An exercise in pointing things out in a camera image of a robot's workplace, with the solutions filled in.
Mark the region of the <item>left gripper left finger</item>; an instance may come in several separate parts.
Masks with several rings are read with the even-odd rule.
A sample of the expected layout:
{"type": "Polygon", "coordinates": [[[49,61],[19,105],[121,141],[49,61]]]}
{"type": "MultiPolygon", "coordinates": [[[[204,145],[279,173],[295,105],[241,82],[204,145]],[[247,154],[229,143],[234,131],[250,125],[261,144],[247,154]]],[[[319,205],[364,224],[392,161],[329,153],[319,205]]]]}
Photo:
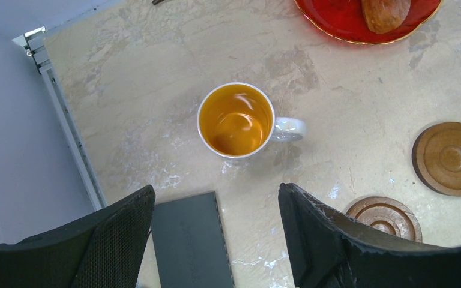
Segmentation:
{"type": "Polygon", "coordinates": [[[0,287],[136,287],[155,191],[116,203],[16,244],[0,244],[0,287]]]}

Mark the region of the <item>brown bread roll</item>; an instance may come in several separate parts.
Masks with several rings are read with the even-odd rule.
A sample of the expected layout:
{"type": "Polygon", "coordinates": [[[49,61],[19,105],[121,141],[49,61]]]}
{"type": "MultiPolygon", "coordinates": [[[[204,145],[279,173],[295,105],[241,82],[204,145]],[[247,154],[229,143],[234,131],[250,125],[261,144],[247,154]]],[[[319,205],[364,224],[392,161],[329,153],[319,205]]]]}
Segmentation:
{"type": "Polygon", "coordinates": [[[385,34],[398,28],[406,19],[411,0],[362,0],[361,8],[369,31],[385,34]]]}

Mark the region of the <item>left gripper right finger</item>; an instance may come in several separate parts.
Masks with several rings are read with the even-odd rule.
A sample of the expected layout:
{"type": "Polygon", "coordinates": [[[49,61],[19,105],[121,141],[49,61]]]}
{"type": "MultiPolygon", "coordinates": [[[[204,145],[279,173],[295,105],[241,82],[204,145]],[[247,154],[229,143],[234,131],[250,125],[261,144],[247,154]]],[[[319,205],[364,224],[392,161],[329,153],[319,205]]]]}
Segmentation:
{"type": "Polygon", "coordinates": [[[389,235],[293,183],[278,201],[296,287],[461,287],[461,246],[389,235]]]}

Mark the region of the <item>red three-tier cake stand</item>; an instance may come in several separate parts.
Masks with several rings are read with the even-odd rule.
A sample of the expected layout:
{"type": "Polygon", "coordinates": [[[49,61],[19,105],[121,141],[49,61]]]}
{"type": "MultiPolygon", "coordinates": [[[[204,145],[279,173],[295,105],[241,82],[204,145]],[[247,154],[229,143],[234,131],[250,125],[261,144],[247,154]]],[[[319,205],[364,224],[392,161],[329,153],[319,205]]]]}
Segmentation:
{"type": "Polygon", "coordinates": [[[376,45],[400,41],[432,18],[442,1],[412,1],[409,13],[396,29],[376,34],[370,31],[363,16],[361,1],[295,1],[303,15],[330,37],[348,43],[376,45]]]}

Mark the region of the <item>white mug with tea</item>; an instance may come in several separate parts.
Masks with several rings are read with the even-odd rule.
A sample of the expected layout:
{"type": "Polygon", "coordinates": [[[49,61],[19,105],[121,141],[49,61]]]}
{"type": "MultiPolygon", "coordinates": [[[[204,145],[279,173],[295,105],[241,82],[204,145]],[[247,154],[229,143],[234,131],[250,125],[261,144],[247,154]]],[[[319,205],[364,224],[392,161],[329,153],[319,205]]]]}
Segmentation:
{"type": "Polygon", "coordinates": [[[225,83],[205,96],[197,130],[209,150],[229,160],[250,158],[271,141],[301,140],[307,132],[304,121],[277,116],[268,96],[243,82],[225,83]]]}

